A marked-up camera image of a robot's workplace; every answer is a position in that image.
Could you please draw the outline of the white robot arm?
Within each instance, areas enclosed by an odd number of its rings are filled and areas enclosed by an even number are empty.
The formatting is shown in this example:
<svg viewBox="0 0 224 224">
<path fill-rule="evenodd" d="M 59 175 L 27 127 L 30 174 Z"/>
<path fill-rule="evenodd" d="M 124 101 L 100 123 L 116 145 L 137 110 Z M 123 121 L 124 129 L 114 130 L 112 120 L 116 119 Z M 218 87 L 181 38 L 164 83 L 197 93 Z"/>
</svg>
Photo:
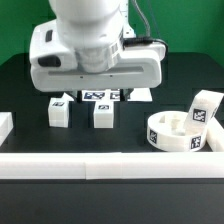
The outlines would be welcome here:
<svg viewBox="0 0 224 224">
<path fill-rule="evenodd" d="M 31 78 L 43 92 L 155 88 L 163 43 L 136 38 L 124 0 L 49 0 L 56 15 L 32 34 Z"/>
</svg>

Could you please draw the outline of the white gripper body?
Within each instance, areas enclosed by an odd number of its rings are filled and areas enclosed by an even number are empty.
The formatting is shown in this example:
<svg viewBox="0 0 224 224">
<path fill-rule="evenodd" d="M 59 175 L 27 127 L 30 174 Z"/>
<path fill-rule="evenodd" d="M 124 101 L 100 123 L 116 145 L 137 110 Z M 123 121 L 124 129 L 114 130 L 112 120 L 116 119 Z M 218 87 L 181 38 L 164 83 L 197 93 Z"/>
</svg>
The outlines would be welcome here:
<svg viewBox="0 0 224 224">
<path fill-rule="evenodd" d="M 155 88 L 165 54 L 165 43 L 125 38 L 122 25 L 61 25 L 56 19 L 34 29 L 31 78 L 42 92 Z"/>
</svg>

